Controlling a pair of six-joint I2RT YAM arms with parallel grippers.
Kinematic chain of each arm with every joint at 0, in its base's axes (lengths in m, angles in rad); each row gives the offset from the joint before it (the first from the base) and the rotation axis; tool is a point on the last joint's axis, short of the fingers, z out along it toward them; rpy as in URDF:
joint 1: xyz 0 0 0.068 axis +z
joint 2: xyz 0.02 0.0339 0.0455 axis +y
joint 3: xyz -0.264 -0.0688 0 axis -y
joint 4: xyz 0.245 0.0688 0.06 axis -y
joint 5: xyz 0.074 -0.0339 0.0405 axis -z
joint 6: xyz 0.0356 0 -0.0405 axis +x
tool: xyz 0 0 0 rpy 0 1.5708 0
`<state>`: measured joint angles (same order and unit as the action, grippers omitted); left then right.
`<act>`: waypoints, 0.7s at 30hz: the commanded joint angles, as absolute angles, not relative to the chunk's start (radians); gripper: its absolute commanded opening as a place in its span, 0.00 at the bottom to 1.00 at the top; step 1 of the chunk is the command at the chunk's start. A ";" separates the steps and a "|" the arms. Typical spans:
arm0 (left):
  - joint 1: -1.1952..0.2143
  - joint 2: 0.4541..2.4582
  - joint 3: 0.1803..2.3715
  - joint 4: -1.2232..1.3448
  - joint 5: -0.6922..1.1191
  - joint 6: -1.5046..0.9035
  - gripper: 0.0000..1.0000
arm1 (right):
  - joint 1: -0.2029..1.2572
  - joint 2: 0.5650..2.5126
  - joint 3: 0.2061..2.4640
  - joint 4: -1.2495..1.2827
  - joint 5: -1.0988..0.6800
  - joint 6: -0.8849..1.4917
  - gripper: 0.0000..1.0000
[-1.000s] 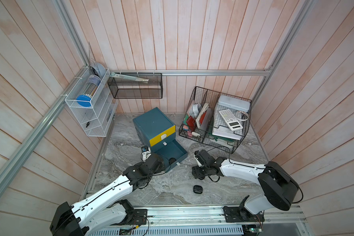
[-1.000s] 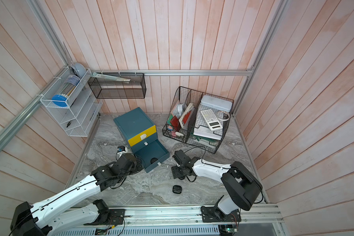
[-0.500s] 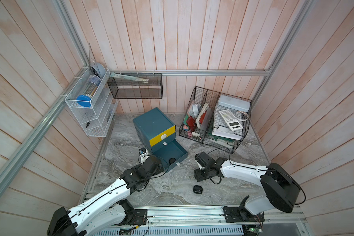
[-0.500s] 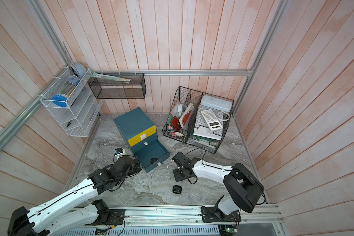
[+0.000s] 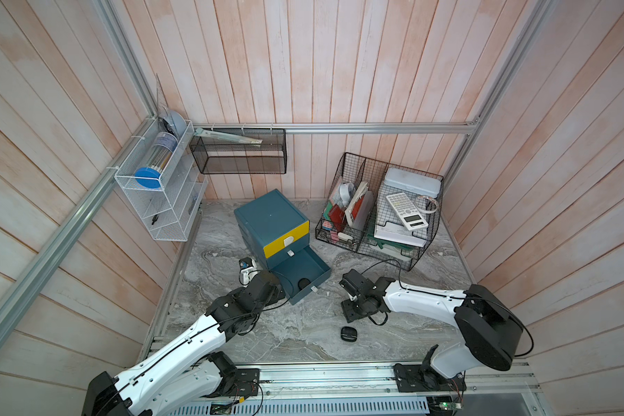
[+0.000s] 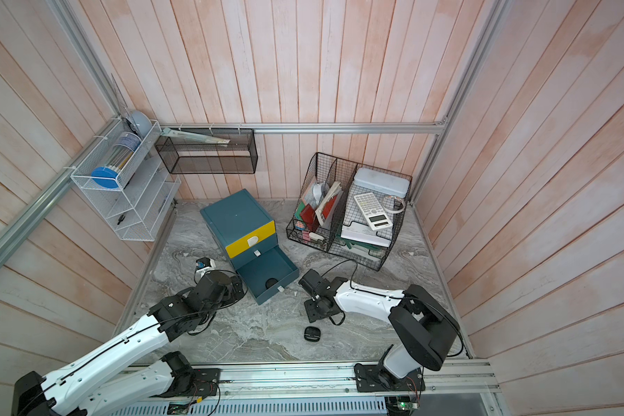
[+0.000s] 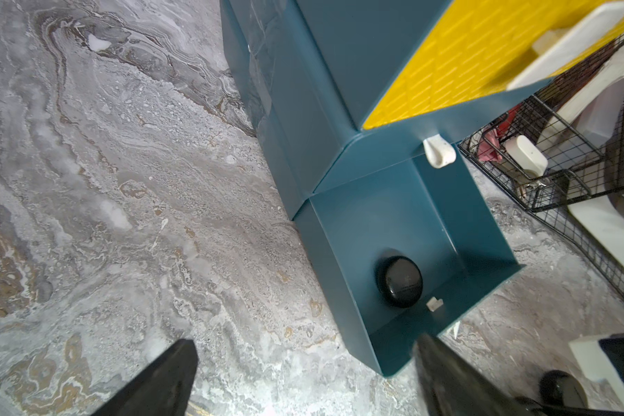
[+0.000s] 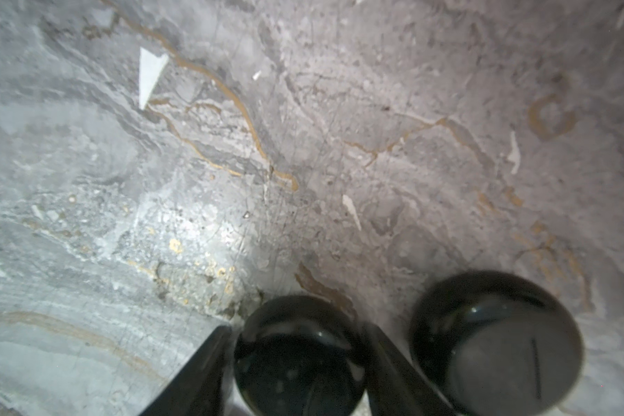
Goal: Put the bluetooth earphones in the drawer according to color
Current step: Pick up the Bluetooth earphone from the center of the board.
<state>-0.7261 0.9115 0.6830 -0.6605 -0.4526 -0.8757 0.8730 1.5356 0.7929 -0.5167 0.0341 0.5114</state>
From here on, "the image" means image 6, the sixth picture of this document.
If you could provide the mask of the yellow drawer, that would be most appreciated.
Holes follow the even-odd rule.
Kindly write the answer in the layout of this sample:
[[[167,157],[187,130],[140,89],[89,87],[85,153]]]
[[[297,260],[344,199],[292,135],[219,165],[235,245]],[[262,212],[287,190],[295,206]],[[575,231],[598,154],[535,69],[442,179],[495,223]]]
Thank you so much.
[[[240,237],[237,241],[228,244],[225,247],[225,251],[229,258],[236,258],[238,255],[244,253],[251,247],[258,243],[265,241],[272,235],[276,234],[276,225],[272,220],[269,223],[260,226],[258,229],[249,232],[243,237]]]

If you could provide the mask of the teal drawer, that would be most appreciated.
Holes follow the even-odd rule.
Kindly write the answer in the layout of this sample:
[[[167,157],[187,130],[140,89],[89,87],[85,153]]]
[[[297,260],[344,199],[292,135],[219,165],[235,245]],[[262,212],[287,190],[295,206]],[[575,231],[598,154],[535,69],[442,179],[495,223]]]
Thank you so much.
[[[296,281],[300,271],[284,251],[276,245],[262,253],[260,257],[238,268],[237,273],[244,280],[256,303],[261,305],[278,294],[281,289],[285,289],[289,284]],[[269,278],[277,279],[279,286],[267,289],[265,283]]]

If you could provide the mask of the teal drawer cabinet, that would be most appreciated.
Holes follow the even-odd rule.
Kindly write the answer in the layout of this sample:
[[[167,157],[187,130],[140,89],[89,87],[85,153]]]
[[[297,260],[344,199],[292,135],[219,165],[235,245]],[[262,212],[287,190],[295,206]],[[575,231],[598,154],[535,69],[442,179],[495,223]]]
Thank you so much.
[[[265,208],[245,189],[202,208],[200,213],[226,256],[228,255],[225,247],[228,244],[274,221]],[[228,258],[232,266],[238,269],[276,245],[278,245],[277,231],[275,235],[251,247],[236,258]]]

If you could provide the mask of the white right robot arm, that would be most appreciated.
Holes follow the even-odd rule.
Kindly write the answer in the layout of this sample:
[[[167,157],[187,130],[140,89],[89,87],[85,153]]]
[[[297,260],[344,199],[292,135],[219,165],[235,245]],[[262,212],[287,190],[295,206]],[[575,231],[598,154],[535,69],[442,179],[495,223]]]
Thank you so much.
[[[425,390],[423,372],[440,371],[461,339],[458,322],[419,285],[387,291],[344,277],[329,281],[315,270],[306,272],[299,284],[310,296],[304,308],[311,323],[357,313],[390,324],[397,334],[400,343],[388,347],[379,362],[355,364],[360,393]]]

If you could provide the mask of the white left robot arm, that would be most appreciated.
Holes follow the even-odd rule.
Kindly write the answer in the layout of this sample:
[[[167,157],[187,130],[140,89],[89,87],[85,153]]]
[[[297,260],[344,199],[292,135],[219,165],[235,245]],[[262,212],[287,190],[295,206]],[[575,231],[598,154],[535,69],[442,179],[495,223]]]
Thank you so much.
[[[128,329],[60,369],[31,371],[14,386],[14,415],[109,415],[149,397],[196,395],[197,371],[179,351],[145,369],[121,371],[141,357],[190,333],[201,333],[216,313],[244,297],[241,277],[205,272],[193,287],[161,299]]]

